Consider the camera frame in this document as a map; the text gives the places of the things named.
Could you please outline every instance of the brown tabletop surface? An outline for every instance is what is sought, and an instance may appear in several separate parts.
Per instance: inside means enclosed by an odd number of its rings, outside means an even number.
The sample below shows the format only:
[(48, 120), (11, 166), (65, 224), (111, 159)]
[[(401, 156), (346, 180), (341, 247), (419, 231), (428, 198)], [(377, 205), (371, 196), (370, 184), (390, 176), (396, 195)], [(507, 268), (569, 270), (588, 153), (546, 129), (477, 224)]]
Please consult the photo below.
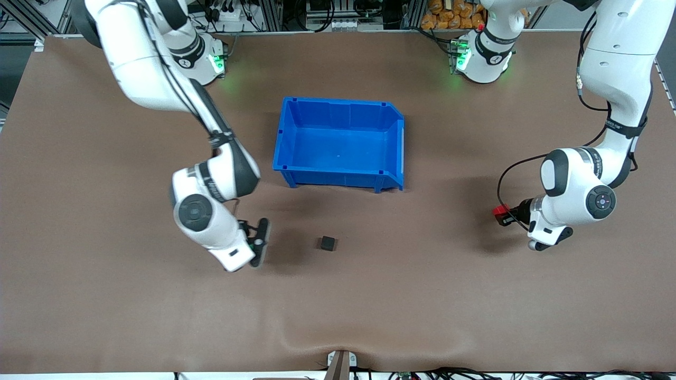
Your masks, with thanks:
[[(656, 74), (608, 220), (537, 253), (491, 215), (507, 165), (604, 123), (576, 96), (578, 38), (525, 33), (476, 85), (417, 34), (241, 37), (208, 91), (262, 171), (238, 217), (273, 233), (237, 273), (172, 218), (171, 174), (210, 154), (198, 123), (127, 100), (84, 40), (47, 39), (0, 135), (0, 371), (319, 369), (336, 349), (383, 371), (675, 370), (676, 118)], [(271, 168), (285, 96), (392, 102), (405, 190), (288, 188)], [(510, 173), (506, 200), (541, 193), (538, 173)]]

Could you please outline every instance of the white robotic arm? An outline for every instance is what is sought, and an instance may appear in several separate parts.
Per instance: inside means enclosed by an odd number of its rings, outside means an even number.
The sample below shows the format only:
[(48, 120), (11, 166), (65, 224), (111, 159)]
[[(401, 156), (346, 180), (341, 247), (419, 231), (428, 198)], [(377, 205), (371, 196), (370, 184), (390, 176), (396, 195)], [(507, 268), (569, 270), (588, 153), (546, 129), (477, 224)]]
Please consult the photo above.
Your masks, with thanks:
[[(185, 16), (185, 3), (171, 1), (181, 6)], [(183, 25), (176, 20), (170, 22), (166, 5), (163, 10), (156, 0), (87, 0), (86, 6), (124, 94), (153, 110), (190, 112), (209, 134), (212, 158), (179, 170), (172, 177), (170, 199), (178, 227), (209, 250), (227, 271), (238, 270), (247, 263), (260, 265), (270, 232), (267, 219), (261, 219), (258, 228), (254, 228), (238, 221), (222, 205), (256, 188), (258, 167), (198, 80), (186, 78), (177, 67), (162, 33), (166, 36), (174, 31), (178, 36), (172, 39), (174, 42), (183, 37), (184, 42), (191, 36), (201, 37), (194, 34), (186, 20)], [(190, 42), (185, 51), (194, 51), (194, 45), (197, 51), (203, 49), (199, 44)]]
[(541, 251), (573, 233), (571, 225), (603, 220), (614, 210), (614, 188), (629, 175), (633, 152), (647, 123), (650, 73), (676, 0), (601, 0), (596, 29), (584, 53), (581, 83), (610, 105), (605, 136), (595, 147), (555, 149), (540, 168), (546, 194), (493, 213), (507, 225), (528, 224), (529, 247)]

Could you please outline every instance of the blue plastic bin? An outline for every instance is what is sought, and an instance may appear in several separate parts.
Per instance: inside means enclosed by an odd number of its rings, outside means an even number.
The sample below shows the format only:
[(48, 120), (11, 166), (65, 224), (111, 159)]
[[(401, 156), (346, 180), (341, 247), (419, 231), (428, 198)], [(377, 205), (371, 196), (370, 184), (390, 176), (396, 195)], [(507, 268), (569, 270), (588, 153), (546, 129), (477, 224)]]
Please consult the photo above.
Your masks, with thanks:
[(287, 97), (272, 168), (300, 184), (404, 189), (404, 117), (390, 103)]

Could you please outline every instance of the robotic arm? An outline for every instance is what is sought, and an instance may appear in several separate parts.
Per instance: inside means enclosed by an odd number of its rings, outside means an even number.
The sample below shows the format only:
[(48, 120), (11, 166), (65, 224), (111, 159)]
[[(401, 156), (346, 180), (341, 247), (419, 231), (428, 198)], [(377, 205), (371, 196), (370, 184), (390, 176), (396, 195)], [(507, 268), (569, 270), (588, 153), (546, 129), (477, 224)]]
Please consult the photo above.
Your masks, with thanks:
[[(537, 251), (570, 237), (571, 225), (603, 220), (614, 210), (617, 199), (613, 189), (629, 175), (638, 137), (647, 123), (652, 64), (676, 5), (676, 0), (569, 2), (579, 7), (594, 3), (596, 7), (597, 25), (581, 61), (578, 90), (584, 83), (608, 101), (610, 110), (606, 133), (598, 146), (555, 149), (545, 157), (540, 168), (545, 194), (526, 199), (517, 208), (501, 205), (493, 211), (502, 225), (515, 220), (527, 224), (529, 247)], [(491, 13), (486, 30), (493, 30), (494, 16), (500, 18)], [(482, 38), (475, 37), (479, 51)], [(499, 34), (491, 40), (496, 39), (513, 43), (515, 37)], [(464, 74), (470, 79), (477, 75), (478, 82), (493, 81), (506, 65), (490, 68), (489, 63), (472, 60)]]
[[(171, 2), (176, 6), (173, 10), (180, 14), (168, 10), (171, 8), (167, 4)], [(197, 57), (189, 60), (194, 68), (190, 72), (205, 67), (199, 66), (206, 56), (203, 39), (187, 22), (185, 3), (86, 0), (85, 5), (95, 25), (97, 41), (124, 94), (153, 110), (189, 112), (209, 134), (212, 157), (179, 170), (172, 177), (170, 199), (176, 224), (190, 239), (209, 250), (227, 271), (238, 270), (249, 262), (258, 266), (270, 232), (267, 219), (261, 219), (258, 228), (254, 228), (238, 221), (222, 205), (256, 188), (260, 178), (258, 167), (200, 82), (183, 75), (177, 65), (180, 60), (175, 59), (176, 50), (167, 48), (166, 41), (174, 45), (177, 41), (187, 42), (188, 47), (180, 53)], [(208, 63), (210, 71), (215, 72), (217, 67)]]

